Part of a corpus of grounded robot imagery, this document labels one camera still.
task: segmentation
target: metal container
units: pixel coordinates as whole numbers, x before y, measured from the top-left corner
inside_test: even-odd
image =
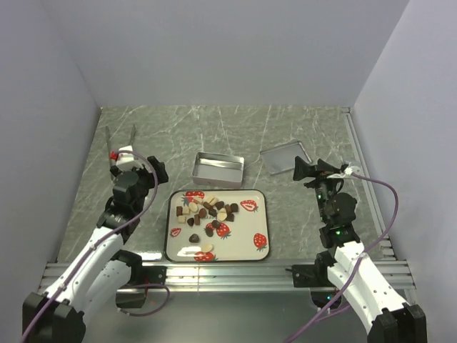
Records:
[[[238,189],[243,181],[243,170],[243,157],[198,152],[192,180],[206,186]]]
[[[270,175],[294,169],[295,156],[301,157],[306,163],[311,163],[311,158],[306,153],[301,141],[293,141],[260,151],[260,155]]]

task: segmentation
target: gray marble tabletop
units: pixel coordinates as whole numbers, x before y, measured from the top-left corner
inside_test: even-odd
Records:
[[[144,259],[163,258],[166,217],[170,195],[179,189],[208,189],[192,182],[198,151],[232,154],[245,159],[243,188],[262,191],[267,200],[270,234],[269,259],[314,259],[323,251],[318,229],[322,227],[314,192],[292,181],[292,171],[271,176],[259,152],[300,140],[309,156],[340,165],[354,160],[349,133],[340,107],[309,106],[109,106],[102,109],[59,253],[60,262],[72,261],[84,247],[112,183],[106,150],[105,126],[111,146],[129,142],[136,125],[134,148],[144,156],[155,155],[166,164],[169,182],[159,187],[152,208],[143,216],[125,249]],[[354,222],[364,242],[377,233],[367,196],[359,181],[346,182],[344,191],[358,200]],[[379,259],[380,249],[370,255]]]

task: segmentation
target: white wall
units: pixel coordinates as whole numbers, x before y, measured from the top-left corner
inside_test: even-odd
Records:
[[[0,2],[2,342],[18,342],[69,218],[98,109],[39,1]]]
[[[392,183],[394,247],[407,257],[431,342],[455,342],[457,1],[411,0],[355,105],[374,177]],[[383,215],[392,196],[378,190]]]
[[[101,105],[353,105],[408,0],[42,0]]]

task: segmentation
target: metal frame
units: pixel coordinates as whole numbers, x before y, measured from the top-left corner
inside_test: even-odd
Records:
[[[354,156],[356,158],[356,161],[361,163],[362,175],[364,175],[365,177],[370,177],[370,174],[368,173],[368,167],[366,166],[365,159],[363,158],[360,143],[358,142],[356,130],[352,122],[351,108],[341,107],[341,113],[345,116],[346,129],[348,130],[349,139],[351,141]],[[373,217],[376,232],[378,232],[378,235],[381,235],[386,229],[386,225],[384,224],[381,209],[379,208],[378,200],[376,199],[376,194],[374,192],[373,185],[372,183],[367,181],[362,181],[362,185],[368,199],[368,205],[370,207],[371,216]],[[383,259],[397,260],[395,252],[392,247],[391,240],[389,239],[388,235],[381,242],[381,251],[384,255]]]
[[[293,264],[313,265],[303,260],[273,260],[223,264],[177,264],[171,262],[143,262],[144,267],[166,267],[165,284],[172,292],[303,292],[293,288],[292,275],[286,269]],[[406,261],[375,261],[382,275],[394,289],[415,289]],[[56,281],[69,264],[50,263],[44,270],[39,287],[42,292]],[[312,290],[332,290],[319,287]],[[123,289],[119,293],[134,292]]]

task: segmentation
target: wire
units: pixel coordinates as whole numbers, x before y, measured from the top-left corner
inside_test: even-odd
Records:
[[[376,241],[374,241],[371,245],[369,245],[368,247],[366,247],[364,250],[363,250],[363,253],[360,255],[360,257],[357,259],[356,261],[356,264],[354,265],[354,268],[353,268],[353,271],[351,273],[351,275],[349,276],[348,278],[348,281],[344,284],[344,286],[341,287],[341,289],[339,290],[338,293],[335,294],[335,296],[333,297],[333,299],[331,301],[329,301],[324,307],[322,307],[321,311],[317,312],[313,318],[311,318],[311,320],[305,325],[303,326],[302,328],[300,328],[297,332],[295,332],[294,334],[292,334],[291,336],[287,337],[286,340],[284,340],[284,343],[291,343],[293,342],[294,340],[296,340],[301,334],[303,334],[311,325],[315,324],[318,320],[318,318],[324,313],[327,311],[327,309],[329,309],[331,307],[331,305],[333,305],[336,300],[338,300],[342,295],[343,293],[348,289],[349,285],[351,284],[352,280],[354,279],[354,277],[356,276],[356,273],[358,271],[358,268],[360,267],[360,263],[362,262],[362,258],[363,258],[363,255],[364,253],[366,252],[369,252],[372,248],[374,248],[380,241],[383,240],[383,238],[387,235],[387,233],[390,231],[390,229],[392,228],[393,226],[393,223],[395,222],[395,218],[397,217],[397,212],[398,212],[398,194],[397,194],[397,191],[388,183],[384,182],[384,181],[380,181],[380,180],[376,180],[376,179],[371,179],[369,177],[363,177],[361,175],[357,175],[357,174],[354,174],[352,173],[351,174],[353,177],[356,177],[357,179],[361,179],[361,180],[365,180],[365,181],[370,181],[370,182],[374,182],[375,184],[382,184],[383,186],[386,186],[387,188],[389,188],[392,193],[393,193],[393,197],[395,198],[395,207],[393,208],[393,214],[392,214],[392,219],[391,219],[391,222],[389,223],[389,225],[387,226],[387,229],[384,230],[384,232],[381,234],[381,236],[378,237],[378,239]]]
[[[345,304],[343,305],[342,307],[338,308],[338,309],[335,309],[333,311],[330,312],[330,314],[326,315],[325,317],[322,317],[322,318],[319,318],[317,319],[314,324],[317,324],[317,323],[320,323],[320,322],[323,322],[324,320],[328,319],[328,318],[332,318],[334,316],[336,316],[337,314],[341,314],[345,311],[347,311],[348,309],[351,308],[351,305],[348,303],[348,304]]]
[[[158,311],[163,309],[165,307],[165,305],[170,300],[170,289],[167,286],[165,286],[164,284],[140,284],[138,286],[135,285],[135,286],[132,286],[132,287],[133,288],[146,288],[146,289],[148,289],[148,288],[162,288],[162,289],[166,290],[166,298],[165,298],[164,302],[162,302],[162,304],[159,307],[157,307],[156,309],[153,309],[150,312],[146,312],[146,313],[131,313],[131,312],[126,311],[125,309],[119,309],[120,312],[122,312],[124,314],[127,314],[130,317],[147,317],[147,316],[150,316],[151,314],[157,313]]]
[[[340,181],[339,182],[340,188],[338,188],[338,191],[336,191],[335,194],[338,194],[343,189],[343,186],[344,186],[344,180],[340,179],[339,181]]]
[[[123,223],[120,227],[117,227],[116,229],[112,230],[108,234],[105,234],[102,238],[100,238],[97,242],[95,242],[94,246],[86,251],[86,253],[82,256],[82,258],[78,261],[76,266],[73,268],[73,270],[70,272],[68,277],[64,280],[64,282],[59,286],[59,288],[56,290],[54,295],[49,298],[49,300],[43,305],[43,307],[36,313],[35,317],[30,321],[30,324],[28,327],[25,329],[24,333],[22,334],[21,338],[21,343],[24,343],[30,334],[31,330],[34,328],[36,323],[40,320],[41,316],[43,313],[51,306],[52,302],[59,297],[59,295],[65,290],[65,288],[69,285],[70,281],[74,278],[76,273],[80,270],[84,262],[89,258],[89,256],[92,254],[92,252],[104,241],[106,241],[109,237],[113,236],[114,234],[117,234],[120,232],[122,229],[125,229],[128,225],[136,222],[143,214],[146,213],[146,211],[151,207],[152,203],[154,202],[154,199],[156,198],[157,195],[157,190],[159,188],[159,178],[157,177],[156,170],[154,167],[149,163],[147,159],[142,157],[140,154],[134,151],[129,151],[129,150],[119,150],[117,151],[120,154],[132,154],[138,159],[140,159],[146,166],[148,166],[151,169],[152,176],[154,178],[154,190],[151,196],[151,201],[143,208],[143,211],[138,213],[135,217],[130,219],[129,221]]]

